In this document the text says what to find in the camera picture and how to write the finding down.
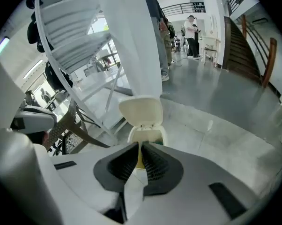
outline black pants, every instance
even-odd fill
[[[192,56],[194,58],[198,57],[198,51],[197,51],[197,42],[194,38],[187,38],[188,44],[189,44],[189,51],[188,56]]]
[[[196,49],[197,49],[197,54],[199,54],[199,42],[198,42],[198,40],[196,41]]]

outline gray concrete floor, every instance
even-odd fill
[[[282,149],[282,107],[269,89],[233,72],[214,68],[207,60],[175,53],[170,80],[163,82],[162,98],[227,120]]]

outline white pillar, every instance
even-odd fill
[[[99,0],[134,95],[160,97],[156,38],[145,0]]]
[[[25,94],[0,63],[0,128],[9,128]]]
[[[216,18],[217,37],[220,40],[217,63],[222,65],[225,48],[225,24],[222,0],[203,0],[203,2],[205,4],[206,13]]]

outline man in white shirt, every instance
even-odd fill
[[[195,41],[195,32],[197,31],[196,27],[193,27],[194,22],[194,16],[190,15],[188,16],[188,20],[185,21],[184,28],[185,28],[185,38],[188,41],[189,44],[189,50],[188,50],[188,57],[191,57],[191,54],[193,55],[194,59],[198,59],[198,51],[197,51],[197,45]]]

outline sneaker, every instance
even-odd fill
[[[168,74],[162,76],[162,82],[165,82],[165,81],[168,81],[168,80],[169,80]]]

